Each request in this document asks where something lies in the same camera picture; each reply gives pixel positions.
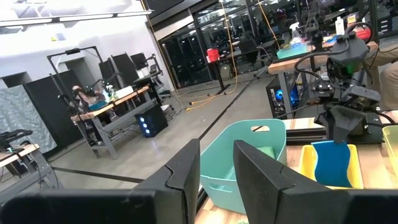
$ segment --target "red object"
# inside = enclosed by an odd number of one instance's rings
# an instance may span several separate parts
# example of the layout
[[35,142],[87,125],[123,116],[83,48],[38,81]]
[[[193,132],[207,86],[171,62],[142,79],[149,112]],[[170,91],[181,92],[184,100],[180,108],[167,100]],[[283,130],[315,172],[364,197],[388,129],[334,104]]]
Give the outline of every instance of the red object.
[[220,54],[217,49],[208,49],[207,56],[209,57],[210,62],[215,62],[220,59]]
[[371,37],[371,30],[369,28],[356,32],[356,36],[360,39],[367,40]]

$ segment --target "concrete floor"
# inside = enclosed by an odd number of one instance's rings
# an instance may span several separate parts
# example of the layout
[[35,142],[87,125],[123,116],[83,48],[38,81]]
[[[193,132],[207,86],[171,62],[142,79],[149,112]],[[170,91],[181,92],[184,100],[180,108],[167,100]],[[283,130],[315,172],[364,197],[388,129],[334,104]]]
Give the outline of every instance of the concrete floor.
[[[252,75],[239,76],[235,90],[235,79],[225,81],[226,84],[231,83],[226,90],[227,95],[216,97],[206,105],[189,112],[183,110],[181,114],[169,121],[168,128],[156,137],[143,138],[140,135],[126,137],[127,140],[116,147],[119,154],[118,160],[113,160],[106,151],[101,152],[102,158],[96,159],[84,142],[53,161],[52,165],[66,169],[146,179],[184,147],[189,140],[201,136],[247,85],[248,87],[241,96],[200,141],[201,151],[204,151],[224,128],[235,121],[271,118],[265,91],[266,85],[271,80],[271,77],[257,80]],[[218,86],[218,82],[209,82],[179,90],[182,95],[183,107],[189,107],[189,101],[204,99],[192,99],[192,97],[217,93],[220,90]],[[176,110],[179,109],[177,100],[173,98],[166,99],[165,103],[172,104]],[[56,174],[59,181],[69,189],[130,189],[137,185],[132,182],[62,171],[56,171]]]

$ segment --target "person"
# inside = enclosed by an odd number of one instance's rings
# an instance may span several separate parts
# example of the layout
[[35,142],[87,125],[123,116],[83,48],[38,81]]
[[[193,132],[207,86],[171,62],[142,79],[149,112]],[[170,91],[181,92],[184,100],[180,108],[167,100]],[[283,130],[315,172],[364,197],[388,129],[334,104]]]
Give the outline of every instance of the person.
[[[72,91],[75,94],[75,99],[79,102],[78,109],[80,110],[80,112],[84,112],[84,110],[87,111],[90,106],[95,105],[98,102],[103,101],[105,99],[105,96],[97,91],[95,92],[95,95],[90,96],[89,94],[84,92],[82,87],[78,85],[72,87]],[[97,117],[101,121],[101,123],[110,124],[112,122],[109,113],[101,113]],[[89,124],[93,128],[95,138],[97,139],[97,144],[101,144],[103,139],[100,135],[100,132],[98,131],[98,128],[95,126],[94,122],[90,119],[87,119],[85,120],[85,123]],[[86,127],[86,125],[84,125],[84,127],[86,128],[87,136],[89,136],[90,132],[88,128]]]
[[[381,95],[380,107],[382,110],[398,110],[398,44],[379,49],[365,60],[373,77],[373,86]],[[378,66],[391,63],[381,73]]]

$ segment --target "teal plastic basket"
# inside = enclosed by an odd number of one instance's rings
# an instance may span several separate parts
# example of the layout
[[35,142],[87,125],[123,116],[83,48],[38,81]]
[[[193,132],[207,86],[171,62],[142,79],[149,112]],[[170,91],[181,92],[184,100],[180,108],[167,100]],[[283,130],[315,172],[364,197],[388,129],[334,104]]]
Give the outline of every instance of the teal plastic basket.
[[[252,131],[253,126],[267,126],[268,132]],[[233,144],[243,140],[250,145],[272,147],[276,159],[286,164],[286,128],[279,119],[238,121],[229,125],[200,157],[200,182],[213,203],[246,214],[236,183]]]

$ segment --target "blue sponge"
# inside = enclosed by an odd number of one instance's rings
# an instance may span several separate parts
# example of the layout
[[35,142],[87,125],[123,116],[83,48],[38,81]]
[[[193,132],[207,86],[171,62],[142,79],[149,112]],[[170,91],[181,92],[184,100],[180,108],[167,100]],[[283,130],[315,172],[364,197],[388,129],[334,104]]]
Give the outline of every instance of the blue sponge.
[[347,143],[335,144],[334,141],[313,142],[318,154],[315,178],[318,183],[335,187],[352,187],[347,169],[351,153]]

